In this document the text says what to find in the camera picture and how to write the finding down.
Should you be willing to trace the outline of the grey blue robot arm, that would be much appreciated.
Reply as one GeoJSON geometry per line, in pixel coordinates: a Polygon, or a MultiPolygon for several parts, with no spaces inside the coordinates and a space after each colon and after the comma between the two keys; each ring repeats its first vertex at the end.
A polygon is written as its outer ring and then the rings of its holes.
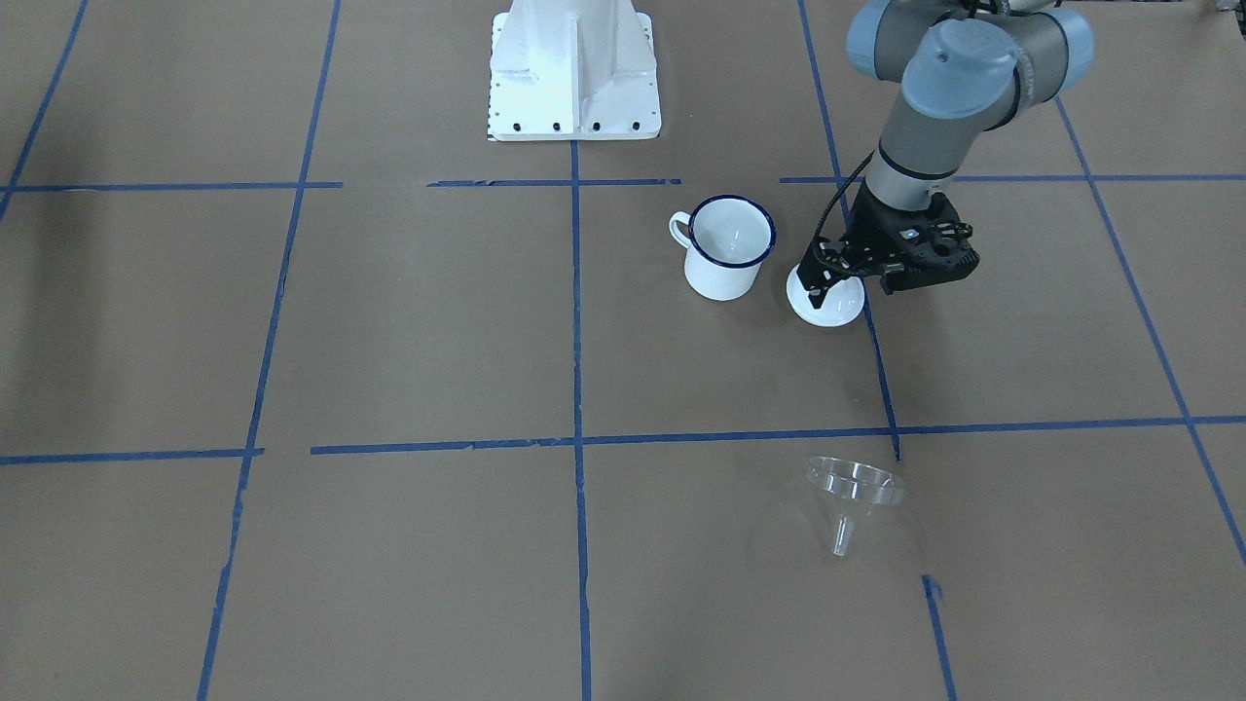
{"type": "Polygon", "coordinates": [[[981,258],[946,195],[979,134],[1085,76],[1096,54],[1082,14],[1050,1],[868,1],[847,31],[860,73],[900,92],[837,240],[815,232],[797,263],[812,308],[877,276],[885,293],[957,281],[981,258]]]}

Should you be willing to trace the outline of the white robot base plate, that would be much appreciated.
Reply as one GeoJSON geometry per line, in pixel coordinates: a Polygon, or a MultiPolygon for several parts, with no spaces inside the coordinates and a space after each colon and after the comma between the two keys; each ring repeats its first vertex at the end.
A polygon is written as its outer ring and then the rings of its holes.
{"type": "Polygon", "coordinates": [[[632,1],[513,1],[491,25],[487,138],[654,139],[653,22],[632,1]]]}

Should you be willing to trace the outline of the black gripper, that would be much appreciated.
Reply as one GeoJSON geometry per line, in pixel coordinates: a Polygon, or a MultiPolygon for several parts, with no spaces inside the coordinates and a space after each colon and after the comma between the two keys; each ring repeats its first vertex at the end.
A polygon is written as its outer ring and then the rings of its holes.
{"type": "Polygon", "coordinates": [[[912,291],[973,274],[982,261],[969,238],[973,227],[961,219],[943,192],[930,205],[903,210],[858,191],[847,230],[829,245],[829,259],[802,256],[797,284],[804,293],[827,293],[840,276],[878,276],[883,293],[912,291]]]}

